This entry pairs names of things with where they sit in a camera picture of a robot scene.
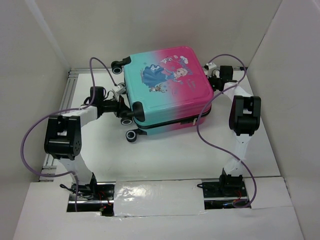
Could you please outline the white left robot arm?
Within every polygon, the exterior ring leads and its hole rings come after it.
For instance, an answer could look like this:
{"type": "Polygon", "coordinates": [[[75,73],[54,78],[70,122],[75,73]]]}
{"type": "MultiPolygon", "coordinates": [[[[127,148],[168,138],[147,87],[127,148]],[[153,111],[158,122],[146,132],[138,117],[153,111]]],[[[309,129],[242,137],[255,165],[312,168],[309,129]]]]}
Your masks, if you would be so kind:
{"type": "Polygon", "coordinates": [[[76,195],[82,194],[88,200],[97,197],[99,187],[94,173],[88,169],[81,156],[81,128],[104,113],[114,113],[124,126],[133,122],[131,109],[122,96],[126,93],[125,84],[116,85],[110,92],[113,97],[107,99],[109,92],[104,87],[91,87],[90,96],[84,100],[80,109],[61,115],[50,115],[47,122],[45,152],[71,172],[70,191],[76,195]]]}

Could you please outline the pink hard-shell suitcase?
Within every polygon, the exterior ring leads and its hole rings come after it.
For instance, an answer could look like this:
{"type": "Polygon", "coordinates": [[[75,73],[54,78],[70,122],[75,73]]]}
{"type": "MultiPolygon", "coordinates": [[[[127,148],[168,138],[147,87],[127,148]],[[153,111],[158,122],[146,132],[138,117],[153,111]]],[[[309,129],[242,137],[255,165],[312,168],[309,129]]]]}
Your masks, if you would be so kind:
{"type": "Polygon", "coordinates": [[[208,78],[194,52],[178,46],[132,54],[111,63],[113,74],[123,73],[129,110],[121,116],[137,128],[125,137],[152,135],[202,123],[210,113],[214,96],[208,78]]]}

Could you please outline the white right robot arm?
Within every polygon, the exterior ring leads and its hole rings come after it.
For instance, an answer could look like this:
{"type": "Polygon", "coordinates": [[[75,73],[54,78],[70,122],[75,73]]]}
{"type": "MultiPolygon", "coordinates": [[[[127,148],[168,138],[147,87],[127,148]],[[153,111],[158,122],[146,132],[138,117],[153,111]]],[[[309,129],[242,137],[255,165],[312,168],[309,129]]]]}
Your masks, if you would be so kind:
{"type": "Polygon", "coordinates": [[[224,94],[232,101],[228,125],[235,135],[235,148],[232,157],[222,169],[219,177],[218,190],[225,197],[240,195],[243,182],[243,162],[247,153],[249,141],[260,127],[261,98],[247,93],[233,79],[233,67],[215,64],[208,66],[209,83],[214,91],[223,91],[235,86],[224,94]]]}

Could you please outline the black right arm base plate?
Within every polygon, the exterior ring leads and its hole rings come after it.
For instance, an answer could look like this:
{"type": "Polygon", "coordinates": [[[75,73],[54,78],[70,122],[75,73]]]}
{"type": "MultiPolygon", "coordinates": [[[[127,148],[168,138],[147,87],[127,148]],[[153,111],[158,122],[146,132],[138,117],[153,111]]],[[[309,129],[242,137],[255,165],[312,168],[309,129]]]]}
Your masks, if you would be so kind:
{"type": "Polygon", "coordinates": [[[250,198],[242,175],[232,176],[223,170],[218,180],[202,181],[205,210],[248,208],[250,198]]]}

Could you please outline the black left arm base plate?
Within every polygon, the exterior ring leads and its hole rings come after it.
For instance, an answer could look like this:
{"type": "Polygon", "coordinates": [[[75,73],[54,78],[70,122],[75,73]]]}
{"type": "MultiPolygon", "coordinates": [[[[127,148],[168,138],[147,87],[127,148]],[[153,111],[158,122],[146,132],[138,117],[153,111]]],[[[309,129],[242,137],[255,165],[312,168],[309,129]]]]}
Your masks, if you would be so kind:
{"type": "Polygon", "coordinates": [[[60,184],[60,187],[69,192],[66,209],[68,213],[77,210],[78,213],[97,212],[104,217],[114,216],[115,183],[99,182],[94,193],[79,191],[77,196],[75,186],[60,184]]]}

